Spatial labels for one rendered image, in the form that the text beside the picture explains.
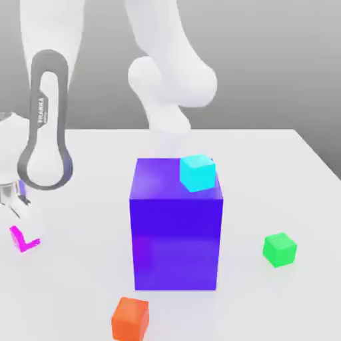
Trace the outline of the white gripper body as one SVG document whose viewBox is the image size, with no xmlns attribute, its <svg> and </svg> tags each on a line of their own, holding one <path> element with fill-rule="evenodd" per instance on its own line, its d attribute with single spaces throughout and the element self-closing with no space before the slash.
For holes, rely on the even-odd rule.
<svg viewBox="0 0 341 341">
<path fill-rule="evenodd" d="M 15 197 L 6 204 L 9 211 L 9 222 L 16 226 L 26 242 L 40 239 L 45 232 L 43 215 L 39 207 L 24 196 Z"/>
</svg>

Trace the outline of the small magenta cube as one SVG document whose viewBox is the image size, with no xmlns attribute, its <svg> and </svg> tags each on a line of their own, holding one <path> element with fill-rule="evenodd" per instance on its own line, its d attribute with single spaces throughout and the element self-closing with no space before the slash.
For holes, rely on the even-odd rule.
<svg viewBox="0 0 341 341">
<path fill-rule="evenodd" d="M 40 245 L 40 235 L 30 229 L 20 229 L 13 225 L 9 228 L 15 246 L 20 252 L 26 252 Z"/>
</svg>

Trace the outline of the small orange cube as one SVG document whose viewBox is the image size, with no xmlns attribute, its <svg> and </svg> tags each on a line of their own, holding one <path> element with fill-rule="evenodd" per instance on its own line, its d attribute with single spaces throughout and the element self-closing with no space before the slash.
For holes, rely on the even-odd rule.
<svg viewBox="0 0 341 341">
<path fill-rule="evenodd" d="M 122 297 L 111 318 L 113 339 L 143 341 L 149 325 L 149 303 Z"/>
</svg>

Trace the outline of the small cyan cube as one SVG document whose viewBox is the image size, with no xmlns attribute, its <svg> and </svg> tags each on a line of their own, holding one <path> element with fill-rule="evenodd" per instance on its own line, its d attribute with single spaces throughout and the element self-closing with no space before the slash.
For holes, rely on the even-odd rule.
<svg viewBox="0 0 341 341">
<path fill-rule="evenodd" d="M 191 155 L 180 159 L 180 182 L 189 192 L 215 187 L 216 164 L 206 155 Z"/>
</svg>

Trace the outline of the small green cube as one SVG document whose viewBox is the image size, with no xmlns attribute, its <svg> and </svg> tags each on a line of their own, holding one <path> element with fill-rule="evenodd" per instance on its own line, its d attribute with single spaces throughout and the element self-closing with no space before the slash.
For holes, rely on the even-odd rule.
<svg viewBox="0 0 341 341">
<path fill-rule="evenodd" d="M 296 257 L 297 244 L 285 233 L 272 234 L 264 239 L 263 256 L 278 268 L 292 264 Z"/>
</svg>

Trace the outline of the large purple box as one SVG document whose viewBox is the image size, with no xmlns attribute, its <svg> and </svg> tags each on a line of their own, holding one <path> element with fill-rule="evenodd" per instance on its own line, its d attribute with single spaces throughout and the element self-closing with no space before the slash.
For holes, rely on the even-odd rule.
<svg viewBox="0 0 341 341">
<path fill-rule="evenodd" d="M 216 289 L 223 194 L 189 192 L 179 159 L 139 158 L 129 197 L 136 290 Z"/>
</svg>

